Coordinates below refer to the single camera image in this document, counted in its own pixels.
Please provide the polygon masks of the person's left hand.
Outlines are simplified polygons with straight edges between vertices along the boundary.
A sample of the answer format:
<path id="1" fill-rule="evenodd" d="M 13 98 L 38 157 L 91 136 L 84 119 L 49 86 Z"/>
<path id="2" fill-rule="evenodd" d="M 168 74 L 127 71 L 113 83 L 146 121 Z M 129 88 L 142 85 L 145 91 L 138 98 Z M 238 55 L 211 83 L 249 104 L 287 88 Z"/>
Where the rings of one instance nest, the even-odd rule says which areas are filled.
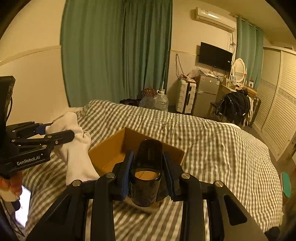
<path id="1" fill-rule="evenodd" d="M 17 201 L 22 194 L 23 174 L 17 172 L 10 179 L 1 177 L 1 197 L 6 202 Z"/>

